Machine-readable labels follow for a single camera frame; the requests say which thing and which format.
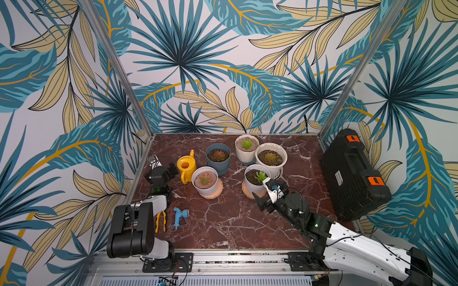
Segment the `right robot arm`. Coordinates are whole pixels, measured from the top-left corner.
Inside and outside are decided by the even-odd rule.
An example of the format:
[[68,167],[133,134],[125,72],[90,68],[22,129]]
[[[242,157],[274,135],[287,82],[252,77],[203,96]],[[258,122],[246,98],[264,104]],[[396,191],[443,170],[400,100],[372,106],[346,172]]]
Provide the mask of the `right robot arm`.
[[278,212],[310,240],[307,267],[342,271],[383,286],[431,286],[432,268],[427,255],[416,247],[390,247],[358,234],[328,217],[314,213],[299,193],[255,196],[260,210]]

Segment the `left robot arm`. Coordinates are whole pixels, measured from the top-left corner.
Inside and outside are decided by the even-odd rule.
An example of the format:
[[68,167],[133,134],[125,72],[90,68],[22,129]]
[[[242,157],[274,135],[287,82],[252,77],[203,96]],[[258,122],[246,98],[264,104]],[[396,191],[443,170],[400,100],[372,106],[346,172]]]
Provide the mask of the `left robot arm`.
[[146,175],[152,194],[137,203],[115,207],[107,237],[106,251],[110,258],[140,256],[146,260],[174,259],[172,243],[155,237],[157,215],[170,206],[169,182],[178,175],[171,163],[167,168],[154,166]]

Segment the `blue pot red succulent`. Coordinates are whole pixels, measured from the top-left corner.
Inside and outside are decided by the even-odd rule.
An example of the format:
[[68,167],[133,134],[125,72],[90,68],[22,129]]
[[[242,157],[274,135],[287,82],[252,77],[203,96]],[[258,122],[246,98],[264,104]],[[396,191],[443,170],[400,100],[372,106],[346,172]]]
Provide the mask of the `blue pot red succulent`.
[[212,144],[206,150],[207,166],[212,167],[218,173],[218,176],[223,176],[230,165],[230,148],[222,143]]

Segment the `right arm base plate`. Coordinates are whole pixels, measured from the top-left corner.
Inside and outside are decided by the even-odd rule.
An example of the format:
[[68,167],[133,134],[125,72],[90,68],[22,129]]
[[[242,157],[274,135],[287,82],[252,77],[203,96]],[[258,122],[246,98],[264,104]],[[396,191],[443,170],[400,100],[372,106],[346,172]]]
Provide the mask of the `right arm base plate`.
[[283,261],[290,266],[292,272],[332,272],[324,263],[324,257],[312,252],[289,252]]

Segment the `black tool case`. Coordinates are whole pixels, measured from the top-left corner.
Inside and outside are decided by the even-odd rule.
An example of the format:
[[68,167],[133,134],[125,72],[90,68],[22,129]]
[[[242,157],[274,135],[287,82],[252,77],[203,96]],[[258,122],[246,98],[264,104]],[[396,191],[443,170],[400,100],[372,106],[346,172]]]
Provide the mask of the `black tool case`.
[[358,220],[392,199],[364,149],[356,131],[343,129],[320,159],[336,215],[346,222]]

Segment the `white pot pink succulent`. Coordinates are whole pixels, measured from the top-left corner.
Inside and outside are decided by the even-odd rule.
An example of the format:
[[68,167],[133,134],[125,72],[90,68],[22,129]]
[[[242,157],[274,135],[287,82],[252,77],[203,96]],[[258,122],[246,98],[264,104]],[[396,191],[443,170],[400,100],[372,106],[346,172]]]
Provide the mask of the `white pot pink succulent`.
[[205,199],[215,199],[223,192],[223,182],[212,167],[204,166],[197,169],[192,176],[192,183]]

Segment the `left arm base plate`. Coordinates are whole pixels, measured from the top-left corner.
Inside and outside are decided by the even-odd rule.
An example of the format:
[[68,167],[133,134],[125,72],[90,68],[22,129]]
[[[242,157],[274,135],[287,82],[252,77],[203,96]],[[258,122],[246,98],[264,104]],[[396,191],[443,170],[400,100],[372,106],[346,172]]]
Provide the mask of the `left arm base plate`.
[[193,269],[193,253],[176,253],[165,259],[145,259],[143,273],[189,273]]

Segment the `blue spray nozzle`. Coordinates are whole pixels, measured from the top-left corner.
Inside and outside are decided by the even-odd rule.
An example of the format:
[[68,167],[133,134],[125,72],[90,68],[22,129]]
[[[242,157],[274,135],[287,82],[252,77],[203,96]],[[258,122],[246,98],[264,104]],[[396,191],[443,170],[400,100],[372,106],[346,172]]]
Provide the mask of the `blue spray nozzle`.
[[174,212],[175,212],[174,229],[177,230],[178,227],[180,226],[180,220],[182,218],[183,219],[188,218],[190,212],[188,209],[181,210],[178,207],[174,207]]

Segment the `white ribbed pot green succulent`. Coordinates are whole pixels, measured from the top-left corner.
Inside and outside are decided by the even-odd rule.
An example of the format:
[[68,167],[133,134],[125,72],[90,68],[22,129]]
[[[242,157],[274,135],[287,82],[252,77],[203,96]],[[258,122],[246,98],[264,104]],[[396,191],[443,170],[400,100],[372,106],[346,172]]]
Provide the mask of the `white ribbed pot green succulent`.
[[235,140],[236,156],[244,165],[252,165],[256,162],[255,151],[260,146],[259,140],[251,135],[241,135]]

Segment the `yellow handled pliers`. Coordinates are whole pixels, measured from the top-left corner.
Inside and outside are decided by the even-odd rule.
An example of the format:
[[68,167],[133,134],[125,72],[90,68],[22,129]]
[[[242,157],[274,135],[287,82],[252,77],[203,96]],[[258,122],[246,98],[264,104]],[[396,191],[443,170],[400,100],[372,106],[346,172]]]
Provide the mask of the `yellow handled pliers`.
[[162,230],[162,232],[167,231],[167,214],[165,211],[159,212],[156,216],[155,233],[158,234],[160,230]]

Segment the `small white pot green succulent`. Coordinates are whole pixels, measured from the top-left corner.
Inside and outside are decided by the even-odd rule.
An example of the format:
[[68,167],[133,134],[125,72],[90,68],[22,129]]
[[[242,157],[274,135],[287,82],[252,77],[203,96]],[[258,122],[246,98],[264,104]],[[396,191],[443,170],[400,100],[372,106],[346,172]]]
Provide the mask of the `small white pot green succulent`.
[[254,194],[258,197],[266,195],[267,189],[262,181],[271,174],[269,170],[260,164],[252,164],[245,169],[244,181],[242,182],[242,191],[249,199],[254,200]]

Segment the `yellow plastic watering can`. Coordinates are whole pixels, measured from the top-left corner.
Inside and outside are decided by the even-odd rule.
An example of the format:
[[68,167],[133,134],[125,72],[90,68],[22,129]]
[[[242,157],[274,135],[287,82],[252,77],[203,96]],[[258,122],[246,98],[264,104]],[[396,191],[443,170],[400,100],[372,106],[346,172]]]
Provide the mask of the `yellow plastic watering can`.
[[190,151],[189,155],[182,156],[177,161],[177,168],[180,171],[181,182],[187,185],[192,181],[192,176],[197,170],[196,159],[194,158],[194,150]]

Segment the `aluminium frame post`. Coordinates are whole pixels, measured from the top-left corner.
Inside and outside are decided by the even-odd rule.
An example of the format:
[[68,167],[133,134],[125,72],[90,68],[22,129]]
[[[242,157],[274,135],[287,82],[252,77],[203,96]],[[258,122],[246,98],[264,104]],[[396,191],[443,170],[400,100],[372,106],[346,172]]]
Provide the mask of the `aluminium frame post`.
[[392,6],[390,6],[389,10],[387,11],[386,16],[380,21],[380,26],[375,30],[373,39],[369,41],[366,50],[358,62],[358,65],[356,65],[341,95],[335,101],[335,105],[330,111],[321,129],[321,132],[319,133],[318,138],[322,146],[324,146],[325,137],[329,133],[334,120],[337,118],[342,106],[345,104],[347,98],[349,97],[350,92],[353,90],[354,85],[357,83],[365,67],[369,64],[375,52],[384,41],[386,35],[390,32],[391,26],[396,21],[397,16],[401,13],[406,2],[407,1],[394,1]]
[[89,23],[92,25],[95,34],[99,37],[100,44],[106,51],[107,58],[112,63],[113,71],[117,74],[128,99],[131,101],[132,107],[137,113],[140,123],[146,131],[148,139],[152,140],[154,138],[154,133],[151,130],[149,122],[141,109],[140,102],[136,97],[136,94],[132,88],[127,74],[125,73],[124,68],[122,67],[122,63],[116,53],[115,47],[111,42],[108,31],[105,31],[103,21],[100,19],[93,1],[82,0],[79,3],[87,16]]

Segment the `left aluminium frame post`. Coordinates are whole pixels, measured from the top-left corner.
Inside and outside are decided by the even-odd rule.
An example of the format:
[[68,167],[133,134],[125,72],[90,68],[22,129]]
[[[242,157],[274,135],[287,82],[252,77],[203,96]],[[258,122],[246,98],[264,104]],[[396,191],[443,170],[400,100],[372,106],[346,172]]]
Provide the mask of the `left aluminium frame post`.
[[115,47],[111,42],[108,31],[105,31],[103,21],[100,19],[93,1],[82,0],[79,3],[87,16],[89,23],[92,25],[95,34],[99,37],[100,44],[106,51],[107,58],[112,63],[113,71],[117,74],[128,99],[131,101],[132,107],[137,113],[140,123],[146,131],[148,139],[152,140],[154,138],[154,133],[151,130],[149,122],[141,109],[140,102],[136,97],[136,94],[132,88],[127,74],[125,73],[124,68],[122,67],[122,63],[116,53]]

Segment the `right aluminium frame post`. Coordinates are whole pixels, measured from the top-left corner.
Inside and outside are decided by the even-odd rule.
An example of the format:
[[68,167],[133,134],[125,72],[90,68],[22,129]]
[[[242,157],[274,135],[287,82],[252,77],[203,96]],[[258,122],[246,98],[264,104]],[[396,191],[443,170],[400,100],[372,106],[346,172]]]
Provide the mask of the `right aluminium frame post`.
[[397,16],[401,13],[406,2],[407,1],[394,1],[392,6],[390,6],[389,10],[387,11],[386,16],[380,21],[380,26],[375,30],[373,39],[369,41],[366,50],[358,62],[358,65],[356,65],[341,95],[335,101],[335,105],[330,111],[321,129],[321,132],[319,133],[318,138],[322,146],[324,146],[325,137],[329,133],[334,120],[337,118],[342,106],[345,104],[347,98],[349,97],[350,92],[353,90],[354,85],[357,83],[365,67],[369,64],[375,52],[384,41],[386,35],[390,32],[391,26],[396,21]]

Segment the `aluminium front rail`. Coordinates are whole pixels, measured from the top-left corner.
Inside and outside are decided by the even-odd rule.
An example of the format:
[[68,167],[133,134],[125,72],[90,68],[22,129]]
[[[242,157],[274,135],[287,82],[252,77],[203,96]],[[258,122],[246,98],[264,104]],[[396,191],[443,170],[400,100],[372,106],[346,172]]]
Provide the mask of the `aluminium front rail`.
[[96,255],[85,286],[372,286],[374,283],[348,271],[291,271],[287,250],[190,249],[191,262],[179,261],[179,270],[146,273],[138,257],[110,259]]

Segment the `large white pot yellow succulent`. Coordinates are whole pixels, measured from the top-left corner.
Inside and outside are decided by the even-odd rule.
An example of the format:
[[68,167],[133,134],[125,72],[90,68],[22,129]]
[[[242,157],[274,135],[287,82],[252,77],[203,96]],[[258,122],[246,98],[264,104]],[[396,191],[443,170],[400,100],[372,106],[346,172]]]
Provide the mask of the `large white pot yellow succulent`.
[[255,159],[257,164],[269,170],[272,178],[277,179],[283,173],[283,167],[287,162],[287,152],[278,144],[264,143],[256,149]]

